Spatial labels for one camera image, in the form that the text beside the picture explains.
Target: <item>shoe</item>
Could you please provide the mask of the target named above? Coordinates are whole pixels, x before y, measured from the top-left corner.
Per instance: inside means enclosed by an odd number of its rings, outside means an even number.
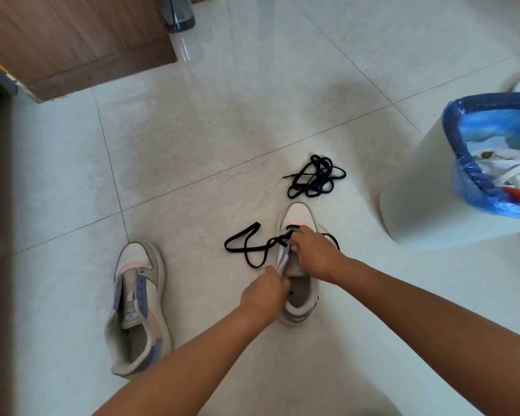
[[[147,241],[121,250],[114,274],[114,309],[104,336],[113,374],[131,379],[171,352],[160,302],[166,281],[158,250]]]
[[[283,211],[277,235],[297,231],[302,225],[318,232],[310,208],[302,202],[294,202]],[[320,280],[305,273],[298,263],[298,256],[290,250],[290,242],[284,244],[279,245],[277,272],[291,280],[291,290],[279,319],[286,326],[300,327],[312,316],[318,304]]]

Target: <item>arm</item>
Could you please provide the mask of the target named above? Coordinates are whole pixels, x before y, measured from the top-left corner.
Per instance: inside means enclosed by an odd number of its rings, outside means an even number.
[[[482,413],[520,415],[520,335],[345,257],[305,226],[291,244],[306,271],[359,300]]]
[[[228,316],[121,388],[95,416],[196,415],[243,350],[283,308],[291,283],[272,266]]]

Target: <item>white trash can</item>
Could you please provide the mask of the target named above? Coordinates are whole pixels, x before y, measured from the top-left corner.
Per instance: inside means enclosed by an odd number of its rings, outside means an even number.
[[[466,204],[451,181],[455,161],[439,119],[381,192],[381,214],[397,244],[436,250],[520,232],[520,218]]]

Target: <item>person's right arm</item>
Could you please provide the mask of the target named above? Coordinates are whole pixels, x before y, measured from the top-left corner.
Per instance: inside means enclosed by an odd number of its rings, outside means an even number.
[[[520,416],[520,335],[346,257],[306,226],[291,249],[311,276],[359,300],[482,413]]]

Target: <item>tangled black shoelace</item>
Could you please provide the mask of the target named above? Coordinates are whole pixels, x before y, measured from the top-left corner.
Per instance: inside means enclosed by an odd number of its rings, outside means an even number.
[[[228,251],[228,252],[243,252],[244,253],[244,259],[247,260],[248,265],[251,266],[252,268],[260,268],[260,267],[262,267],[264,265],[266,259],[268,258],[268,251],[270,250],[270,248],[274,247],[277,244],[280,244],[280,245],[283,245],[284,247],[286,247],[288,245],[288,243],[289,243],[289,239],[291,239],[291,235],[293,234],[293,232],[299,230],[300,226],[298,226],[296,224],[290,224],[290,225],[288,225],[285,228],[286,233],[284,233],[283,235],[275,236],[273,238],[268,239],[268,242],[266,242],[265,245],[260,245],[260,246],[257,246],[257,247],[249,247],[247,245],[248,240],[256,232],[258,232],[260,227],[261,227],[261,224],[258,223],[258,222],[255,222],[255,223],[251,224],[245,230],[240,231],[238,234],[233,235],[232,237],[229,237],[227,239],[227,241],[225,241],[223,243],[223,246],[225,247],[226,251]],[[236,239],[238,239],[238,238],[240,238],[240,237],[242,237],[244,235],[247,235],[247,237],[244,239],[244,247],[243,248],[230,248],[230,247],[228,247],[230,242],[232,242],[232,241],[234,241],[234,240],[236,240]],[[340,250],[339,243],[337,242],[337,239],[335,239],[335,237],[333,235],[331,235],[330,233],[323,233],[322,235],[329,236],[332,239],[332,241],[335,243],[335,246],[337,247],[337,249]],[[250,262],[250,259],[248,258],[248,253],[249,252],[256,252],[256,251],[264,251],[264,258],[262,259],[262,262],[259,265],[254,265],[253,263]]]
[[[315,171],[313,174],[306,172],[308,167],[314,166]],[[339,169],[343,174],[332,176],[333,169]],[[298,180],[305,176],[311,175],[308,182],[298,182]],[[340,167],[334,166],[333,162],[328,157],[319,157],[318,155],[312,155],[310,162],[303,167],[297,174],[286,175],[283,178],[293,178],[291,186],[287,190],[289,198],[297,198],[302,193],[305,193],[307,197],[318,197],[322,194],[327,194],[333,191],[335,184],[334,180],[342,180],[347,176],[345,170]],[[329,183],[329,189],[324,190],[324,185]]]

